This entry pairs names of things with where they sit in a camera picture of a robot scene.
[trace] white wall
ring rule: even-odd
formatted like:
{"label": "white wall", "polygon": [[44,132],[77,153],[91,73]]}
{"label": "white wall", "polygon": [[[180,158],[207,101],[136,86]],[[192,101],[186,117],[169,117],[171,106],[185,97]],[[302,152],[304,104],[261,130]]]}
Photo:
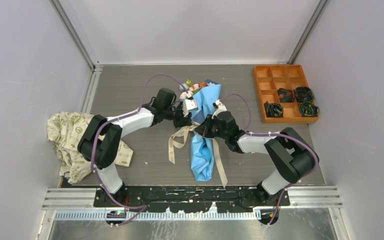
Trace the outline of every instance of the white wall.
{"label": "white wall", "polygon": [[47,119],[78,111],[90,70],[47,0],[0,0],[0,239],[33,239],[59,160]]}
{"label": "white wall", "polygon": [[356,239],[384,239],[384,1],[330,1],[297,63],[320,107],[323,175]]}
{"label": "white wall", "polygon": [[318,2],[62,0],[101,64],[287,62]]}

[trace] gray table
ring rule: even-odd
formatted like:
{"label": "gray table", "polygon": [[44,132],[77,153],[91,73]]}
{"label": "gray table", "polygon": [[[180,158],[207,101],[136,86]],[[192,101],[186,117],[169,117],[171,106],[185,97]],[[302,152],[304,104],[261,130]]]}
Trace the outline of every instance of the gray table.
{"label": "gray table", "polygon": [[[306,124],[263,124],[254,90],[252,65],[136,65],[104,66],[91,113],[105,117],[130,112],[140,105],[145,82],[152,75],[165,73],[185,82],[194,83],[211,79],[222,84],[221,96],[237,93],[245,97],[252,111],[249,128],[255,133],[281,131],[285,127],[294,128],[308,144],[313,146]],[[158,90],[166,87],[178,90],[179,86],[167,77],[157,77],[146,90],[145,102],[155,96]],[[239,127],[248,122],[248,110],[240,98],[232,96],[223,101],[232,112]],[[216,166],[212,180],[195,181],[190,168],[190,141],[182,149],[175,150],[176,164],[169,162],[168,139],[177,131],[173,123],[164,121],[156,126],[140,129],[127,135],[123,140],[133,149],[130,167],[117,166],[120,177],[127,185],[221,185]],[[256,185],[274,169],[268,155],[238,154],[231,152],[223,141],[218,141],[220,155],[227,175],[228,185]],[[80,184],[97,184],[94,175],[85,177]],[[322,174],[317,169],[305,177],[301,184],[323,185]]]}

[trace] cream fabric with print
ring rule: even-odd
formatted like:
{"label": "cream fabric with print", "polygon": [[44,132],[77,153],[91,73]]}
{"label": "cream fabric with print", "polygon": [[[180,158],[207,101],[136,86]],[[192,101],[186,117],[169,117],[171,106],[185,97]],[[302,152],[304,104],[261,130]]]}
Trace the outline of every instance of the cream fabric with print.
{"label": "cream fabric with print", "polygon": [[[93,115],[83,112],[60,112],[47,121],[48,141],[55,144],[53,150],[62,162],[59,175],[64,176],[65,173],[69,173],[68,182],[70,184],[80,182],[91,173],[91,163],[77,151],[77,144],[92,117]],[[133,150],[120,140],[115,164],[128,167],[132,155]]]}

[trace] orange wooden box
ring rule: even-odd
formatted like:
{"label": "orange wooden box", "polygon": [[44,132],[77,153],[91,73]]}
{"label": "orange wooden box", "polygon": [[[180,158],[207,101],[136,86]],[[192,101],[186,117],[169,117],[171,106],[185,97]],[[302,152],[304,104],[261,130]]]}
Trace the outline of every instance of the orange wooden box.
{"label": "orange wooden box", "polygon": [[[265,124],[312,124],[317,116],[301,116],[297,100],[281,102],[279,88],[295,90],[300,86],[309,87],[301,65],[256,65],[253,69],[255,93],[258,98],[262,122]],[[278,103],[283,107],[283,117],[267,117],[265,102]]]}

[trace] robotic arm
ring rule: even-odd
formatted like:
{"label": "robotic arm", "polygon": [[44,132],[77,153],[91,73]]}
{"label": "robotic arm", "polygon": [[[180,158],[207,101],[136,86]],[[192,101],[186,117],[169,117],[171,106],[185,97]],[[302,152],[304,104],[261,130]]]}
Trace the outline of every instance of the robotic arm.
{"label": "robotic arm", "polygon": [[[172,90],[162,88],[150,103],[142,105],[137,110],[109,118],[95,115],[90,121],[77,150],[83,154],[86,160],[90,161],[98,128],[107,121],[113,121],[106,125],[100,133],[105,135],[105,138],[97,143],[94,164],[103,184],[118,202],[125,199],[124,183],[115,166],[120,138],[138,129],[154,126],[163,120],[173,121],[175,128],[190,126],[190,112],[198,107],[196,101],[189,98],[175,105],[175,100],[176,94]],[[220,100],[214,103],[214,107],[216,108],[214,114],[209,114],[205,121],[195,128],[195,132],[205,138],[224,139],[228,148],[233,152],[268,154],[273,160],[276,170],[257,185],[257,194],[261,201],[269,199],[290,184],[298,182],[316,164],[310,152],[294,141],[276,136],[276,133],[255,136],[240,130],[235,118]],[[290,127],[279,133],[305,143],[300,135]]]}

